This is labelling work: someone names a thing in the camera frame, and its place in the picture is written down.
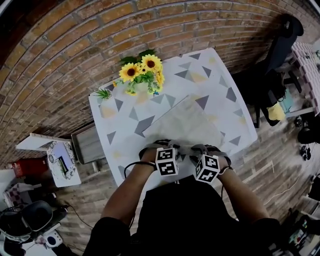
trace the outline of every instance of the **yellow cloth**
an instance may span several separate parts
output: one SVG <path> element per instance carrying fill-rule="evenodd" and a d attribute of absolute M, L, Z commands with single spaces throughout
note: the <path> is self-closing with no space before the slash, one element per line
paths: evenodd
<path fill-rule="evenodd" d="M 267 107 L 266 109 L 268 110 L 270 120 L 283 120 L 286 118 L 286 114 L 279 102 L 274 104 L 272 107 Z"/>

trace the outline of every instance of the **person's right arm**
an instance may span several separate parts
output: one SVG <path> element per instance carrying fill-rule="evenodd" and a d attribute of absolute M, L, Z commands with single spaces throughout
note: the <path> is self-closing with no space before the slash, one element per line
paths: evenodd
<path fill-rule="evenodd" d="M 224 157 L 219 157 L 219 164 L 221 168 L 228 165 Z M 218 175 L 218 179 L 224 186 L 239 221 L 253 224 L 260 219 L 270 218 L 261 200 L 233 170 L 226 169 L 224 174 Z"/>

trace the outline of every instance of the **wrist strap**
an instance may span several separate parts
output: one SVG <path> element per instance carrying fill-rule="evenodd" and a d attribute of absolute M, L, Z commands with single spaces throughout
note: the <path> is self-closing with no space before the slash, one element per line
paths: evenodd
<path fill-rule="evenodd" d="M 226 169 L 230 169 L 230 170 L 233 170 L 233 168 L 231 166 L 226 166 L 224 168 L 222 168 L 219 172 L 219 175 L 222 175 L 225 173 Z"/>
<path fill-rule="evenodd" d="M 125 178 L 125 179 L 127 178 L 126 171 L 127 171 L 128 167 L 133 166 L 133 165 L 152 166 L 153 169 L 154 169 L 154 171 L 157 169 L 157 166 L 156 166 L 156 164 L 155 164 L 154 162 L 144 162 L 144 161 L 132 162 L 132 163 L 128 164 L 128 165 L 126 166 L 126 168 L 124 168 L 124 171 L 123 171 L 123 172 L 124 172 L 124 178 Z"/>

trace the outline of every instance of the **black and white cube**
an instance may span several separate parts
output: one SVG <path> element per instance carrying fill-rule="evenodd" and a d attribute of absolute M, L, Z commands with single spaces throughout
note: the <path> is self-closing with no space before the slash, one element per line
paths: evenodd
<path fill-rule="evenodd" d="M 220 172 L 219 157 L 203 154 L 195 167 L 195 179 L 211 184 Z"/>
<path fill-rule="evenodd" d="M 175 148 L 157 148 L 155 157 L 156 168 L 162 176 L 178 175 L 178 165 Z"/>

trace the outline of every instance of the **forearm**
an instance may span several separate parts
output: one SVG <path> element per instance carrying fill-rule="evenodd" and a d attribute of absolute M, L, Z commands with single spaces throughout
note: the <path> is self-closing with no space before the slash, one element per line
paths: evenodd
<path fill-rule="evenodd" d="M 239 220 L 254 223 L 257 220 L 270 217 L 261 200 L 241 181 L 233 170 L 227 169 L 219 179 Z"/>
<path fill-rule="evenodd" d="M 101 218 L 112 217 L 130 225 L 142 190 L 154 168 L 136 164 L 124 182 L 116 189 L 103 209 Z"/>

